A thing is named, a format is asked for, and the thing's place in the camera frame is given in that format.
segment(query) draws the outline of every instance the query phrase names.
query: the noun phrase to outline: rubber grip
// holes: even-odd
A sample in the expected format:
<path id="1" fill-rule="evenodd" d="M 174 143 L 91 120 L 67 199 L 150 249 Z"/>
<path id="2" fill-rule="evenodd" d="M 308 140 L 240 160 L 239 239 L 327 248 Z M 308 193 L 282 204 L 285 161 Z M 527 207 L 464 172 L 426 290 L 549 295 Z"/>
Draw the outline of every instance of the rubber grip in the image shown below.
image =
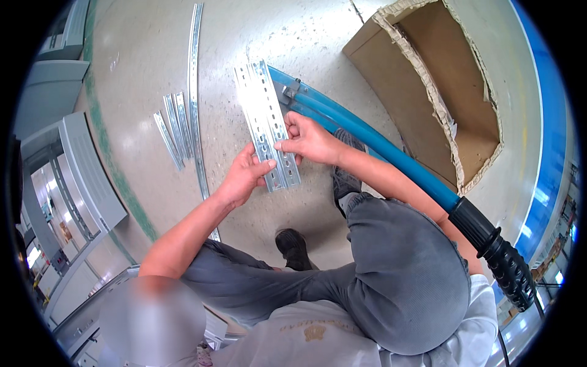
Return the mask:
<path id="1" fill-rule="evenodd" d="M 536 285 L 528 264 L 518 250 L 501 236 L 493 243 L 493 248 L 495 251 L 492 254 L 486 252 L 483 257 L 495 281 L 518 311 L 526 311 L 536 296 Z"/>
<path id="2" fill-rule="evenodd" d="M 536 285 L 524 258 L 501 237 L 501 228 L 491 222 L 467 198 L 459 199 L 448 219 L 487 260 L 501 290 L 520 311 L 526 311 L 536 296 Z"/>

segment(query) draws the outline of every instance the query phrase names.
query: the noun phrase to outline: blue hose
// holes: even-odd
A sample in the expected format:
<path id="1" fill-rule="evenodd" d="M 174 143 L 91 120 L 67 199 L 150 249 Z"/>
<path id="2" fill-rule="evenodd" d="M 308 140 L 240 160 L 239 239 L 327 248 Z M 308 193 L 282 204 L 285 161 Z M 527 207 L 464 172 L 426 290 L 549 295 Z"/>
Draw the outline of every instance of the blue hose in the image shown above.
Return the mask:
<path id="1" fill-rule="evenodd" d="M 289 86 L 295 81 L 291 76 L 271 66 L 269 72 L 274 82 Z M 338 127 L 347 130 L 370 148 L 370 154 L 380 156 L 397 167 L 447 213 L 451 213 L 460 199 L 433 174 L 405 155 L 377 130 L 307 84 L 300 82 L 299 91 L 295 95 L 295 100 L 289 104 L 289 108 L 316 120 L 329 132 L 333 132 Z"/>
<path id="2" fill-rule="evenodd" d="M 350 112 L 343 114 L 339 109 L 331 108 L 301 93 L 295 95 L 295 100 L 314 111 L 319 111 L 320 115 L 325 118 L 336 121 L 337 125 L 353 134 L 357 139 L 396 166 L 397 169 L 430 195 L 446 212 L 450 213 L 457 204 L 458 195 L 357 116 Z"/>

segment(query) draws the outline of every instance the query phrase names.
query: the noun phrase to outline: black shoe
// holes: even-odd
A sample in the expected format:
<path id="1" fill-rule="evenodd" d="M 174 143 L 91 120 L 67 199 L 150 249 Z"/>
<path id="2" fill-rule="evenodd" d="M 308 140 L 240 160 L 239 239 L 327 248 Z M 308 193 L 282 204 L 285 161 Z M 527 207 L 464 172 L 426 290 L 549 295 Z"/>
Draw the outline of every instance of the black shoe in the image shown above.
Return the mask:
<path id="1" fill-rule="evenodd" d="M 332 135 L 348 146 L 365 151 L 365 145 L 346 130 L 337 129 Z M 340 210 L 342 216 L 346 218 L 345 212 L 340 207 L 338 201 L 350 193 L 360 193 L 362 182 L 340 167 L 335 166 L 333 171 L 332 189 L 334 191 L 334 204 Z"/>
<path id="2" fill-rule="evenodd" d="M 288 228 L 278 232 L 275 236 L 275 244 L 287 260 L 286 267 L 297 271 L 312 270 L 306 241 L 298 231 Z"/>

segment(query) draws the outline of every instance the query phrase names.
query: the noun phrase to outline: torn cardboard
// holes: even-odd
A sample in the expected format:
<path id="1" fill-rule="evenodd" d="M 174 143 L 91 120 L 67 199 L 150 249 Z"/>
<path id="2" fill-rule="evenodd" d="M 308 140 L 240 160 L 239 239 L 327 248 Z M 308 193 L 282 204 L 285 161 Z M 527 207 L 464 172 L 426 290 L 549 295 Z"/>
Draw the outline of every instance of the torn cardboard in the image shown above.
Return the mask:
<path id="1" fill-rule="evenodd" d="M 501 119 L 483 60 L 450 6 L 436 0 L 385 6 L 343 52 L 413 158 L 460 195 L 479 182 L 503 148 Z"/>

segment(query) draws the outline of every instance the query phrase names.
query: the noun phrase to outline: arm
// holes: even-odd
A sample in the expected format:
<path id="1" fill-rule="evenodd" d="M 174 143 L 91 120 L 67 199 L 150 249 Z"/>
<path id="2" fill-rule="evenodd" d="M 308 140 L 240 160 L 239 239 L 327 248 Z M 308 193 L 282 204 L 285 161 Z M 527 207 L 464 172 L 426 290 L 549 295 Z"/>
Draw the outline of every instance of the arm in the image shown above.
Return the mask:
<path id="1" fill-rule="evenodd" d="M 477 251 L 448 220 L 448 213 L 400 170 L 342 143 L 317 122 L 298 113 L 288 112 L 284 116 L 284 121 L 290 139 L 277 142 L 276 149 L 296 153 L 298 164 L 302 157 L 307 157 L 317 163 L 339 166 L 373 187 L 381 195 L 396 198 L 425 213 L 438 224 L 450 240 L 458 244 L 459 253 L 469 263 L 469 273 L 483 274 Z"/>
<path id="2" fill-rule="evenodd" d="M 234 208 L 243 205 L 256 186 L 264 186 L 263 175 L 271 171 L 275 160 L 259 163 L 253 143 L 237 155 L 222 185 L 149 249 L 139 277 L 162 275 L 179 279 L 210 233 Z"/>

